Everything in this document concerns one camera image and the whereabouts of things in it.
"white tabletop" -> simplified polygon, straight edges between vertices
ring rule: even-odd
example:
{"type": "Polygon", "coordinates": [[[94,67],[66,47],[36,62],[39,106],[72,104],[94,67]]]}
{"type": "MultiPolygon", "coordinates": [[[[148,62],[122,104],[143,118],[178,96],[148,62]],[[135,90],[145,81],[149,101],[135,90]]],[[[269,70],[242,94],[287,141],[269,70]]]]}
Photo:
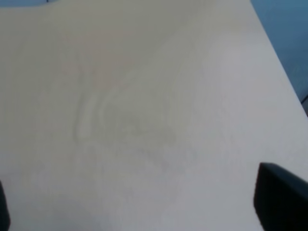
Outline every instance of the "white tabletop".
{"type": "Polygon", "coordinates": [[[308,179],[307,118],[248,0],[0,9],[12,231],[258,231],[258,164],[308,179]]]}

